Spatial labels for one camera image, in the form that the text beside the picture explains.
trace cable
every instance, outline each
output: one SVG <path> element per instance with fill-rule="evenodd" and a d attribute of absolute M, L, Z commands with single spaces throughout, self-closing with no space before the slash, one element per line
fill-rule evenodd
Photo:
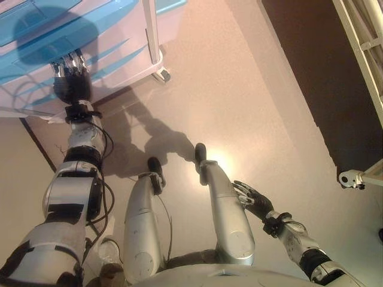
<path fill-rule="evenodd" d="M 102 202 L 104 204 L 104 212 L 106 214 L 105 223 L 104 223 L 104 227 L 101 229 L 100 233 L 96 236 L 94 241 L 92 241 L 90 246 L 85 250 L 84 257 L 83 257 L 83 264 L 85 262 L 86 257 L 88 256 L 89 251 L 95 245 L 97 240 L 100 239 L 101 235 L 103 235 L 103 233 L 105 232 L 105 230 L 107 229 L 107 226 L 108 226 L 108 215 L 107 215 L 108 214 L 108 208 L 107 208 L 107 199 L 105 197 L 105 178 L 104 178 L 104 173 L 102 172 L 102 170 L 100 171 L 100 173 L 101 173 L 101 179 L 102 179 L 102 183 L 103 183 L 102 184 Z"/>
<path fill-rule="evenodd" d="M 94 126 L 95 128 L 99 129 L 102 132 L 102 134 L 103 134 L 103 136 L 105 138 L 105 148 L 104 148 L 104 152 L 102 153 L 102 160 L 104 160 L 105 158 L 107 158 L 113 152 L 114 142 L 113 142 L 112 137 L 103 128 L 99 127 L 97 124 L 95 124 L 95 123 L 93 123 L 91 121 L 87 121 L 87 120 L 84 120 L 84 121 L 89 123 L 89 124 L 91 124 L 92 126 Z M 105 155 L 106 151 L 107 151 L 107 148 L 108 148 L 108 139 L 110 140 L 112 147 L 111 147 L 111 150 L 109 151 L 109 153 L 107 155 Z M 113 190 L 105 182 L 105 177 L 104 177 L 104 173 L 103 173 L 102 169 L 100 170 L 100 174 L 101 174 L 101 181 L 102 181 L 102 202 L 103 202 L 103 205 L 104 205 L 104 215 L 102 217 L 94 220 L 94 221 L 88 222 L 87 226 L 91 225 L 93 228 L 95 228 L 94 227 L 95 223 L 100 222 L 103 219 L 105 220 L 105 222 L 104 222 L 104 226 L 102 227 L 101 231 L 96 235 L 96 238 L 91 242 L 89 247 L 85 250 L 84 257 L 83 257 L 83 264 L 84 264 L 84 262 L 85 262 L 85 260 L 86 260 L 86 258 L 88 256 L 89 251 L 91 250 L 91 248 L 96 244 L 97 240 L 100 239 L 100 237 L 103 235 L 103 233 L 107 229 L 107 226 L 108 226 L 108 215 L 112 211 L 113 206 L 114 206 L 114 201 L 115 201 Z M 111 197 L 112 197 L 112 203 L 111 203 L 111 206 L 110 206 L 109 209 L 107 208 L 107 199 L 106 199 L 105 187 L 108 188 L 108 190 L 109 190 L 109 192 L 111 194 Z"/>
<path fill-rule="evenodd" d="M 158 198 L 161 200 L 161 203 L 163 205 L 163 208 L 165 209 L 166 215 L 168 216 L 169 220 L 169 226 L 170 226 L 170 242 L 169 242 L 169 249 L 168 249 L 168 260 L 166 262 L 169 262 L 170 260 L 170 254 L 172 252 L 172 244 L 173 244 L 173 222 L 172 217 L 169 215 L 168 209 L 166 208 L 166 205 L 164 204 L 161 196 L 158 194 Z"/>
<path fill-rule="evenodd" d="M 93 224 L 95 224 L 95 223 L 98 223 L 98 222 L 102 221 L 102 220 L 105 218 L 105 216 L 108 216 L 108 215 L 111 213 L 111 211 L 112 211 L 112 209 L 113 209 L 113 207 L 114 207 L 114 202 L 115 202 L 114 192 L 113 192 L 112 188 L 111 188 L 106 182 L 104 182 L 104 184 L 105 184 L 105 187 L 106 187 L 106 188 L 108 189 L 108 191 L 110 192 L 110 195 L 111 195 L 111 197 L 112 197 L 112 203 L 110 204 L 110 207 L 109 207 L 108 212 L 107 212 L 106 214 L 102 215 L 102 216 L 101 216 L 100 218 L 98 218 L 98 219 L 95 219 L 94 221 L 89 221 L 89 222 L 86 224 L 86 226 L 90 226 L 90 225 L 93 225 Z"/>
<path fill-rule="evenodd" d="M 104 148 L 104 152 L 102 153 L 102 159 L 107 158 L 109 155 L 111 155 L 111 153 L 113 152 L 113 149 L 114 149 L 114 141 L 113 141 L 112 137 L 109 135 L 109 133 L 107 133 L 106 130 L 104 130 L 103 128 L 99 127 L 97 124 L 95 124 L 95 123 L 93 123 L 91 121 L 87 121 L 87 120 L 84 120 L 84 121 L 86 123 L 88 123 L 88 124 L 91 124 L 95 128 L 99 129 L 102 132 L 102 134 L 104 135 L 104 138 L 105 138 L 105 148 Z M 106 152 L 107 152 L 107 148 L 108 148 L 108 139 L 110 140 L 112 147 L 111 147 L 109 153 L 107 155 L 105 155 Z"/>

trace floor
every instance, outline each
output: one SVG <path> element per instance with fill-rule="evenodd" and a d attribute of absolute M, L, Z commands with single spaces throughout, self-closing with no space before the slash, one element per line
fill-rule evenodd
<path fill-rule="evenodd" d="M 207 187 L 199 184 L 193 146 L 203 142 L 230 179 L 268 196 L 290 212 L 335 261 L 367 286 L 383 284 L 382 189 L 345 190 L 260 1 L 189 1 L 178 38 L 163 47 L 172 79 L 146 78 L 98 105 L 115 142 L 105 162 L 116 194 L 107 233 L 121 248 L 123 219 L 136 176 L 155 155 L 167 186 L 162 194 L 174 225 L 172 256 L 214 248 Z M 54 164 L 66 150 L 69 127 L 30 118 Z M 163 253 L 169 225 L 159 208 Z M 277 239 L 249 215 L 254 265 L 305 278 Z M 86 281 L 97 273 L 95 255 Z"/>

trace robotic hand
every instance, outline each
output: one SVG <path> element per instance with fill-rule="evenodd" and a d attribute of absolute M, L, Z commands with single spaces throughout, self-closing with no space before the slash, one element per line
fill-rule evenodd
<path fill-rule="evenodd" d="M 292 219 L 291 214 L 274 211 L 271 201 L 249 185 L 234 181 L 239 200 L 245 208 L 262 220 L 263 230 L 279 238 L 289 258 L 309 277 L 311 282 L 328 286 L 364 286 L 342 266 L 332 261 L 308 236 L 306 227 Z"/>
<path fill-rule="evenodd" d="M 239 199 L 244 203 L 245 208 L 265 223 L 266 215 L 274 210 L 271 201 L 241 181 L 234 181 L 233 186 L 237 189 Z"/>

